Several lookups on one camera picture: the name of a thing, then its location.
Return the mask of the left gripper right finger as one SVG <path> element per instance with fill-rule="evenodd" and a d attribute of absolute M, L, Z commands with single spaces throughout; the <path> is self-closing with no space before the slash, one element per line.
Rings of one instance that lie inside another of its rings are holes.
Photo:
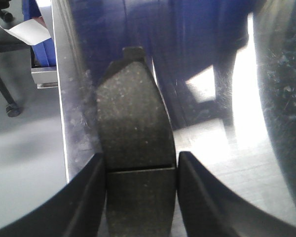
<path fill-rule="evenodd" d="M 296 227 L 258 209 L 180 152 L 178 199 L 189 237 L 296 237 Z"/>

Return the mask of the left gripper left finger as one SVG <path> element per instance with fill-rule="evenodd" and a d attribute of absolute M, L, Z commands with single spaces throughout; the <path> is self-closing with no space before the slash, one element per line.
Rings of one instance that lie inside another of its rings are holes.
<path fill-rule="evenodd" d="M 95 154 L 43 205 L 0 229 L 0 237 L 95 237 L 105 202 L 105 163 Z"/>

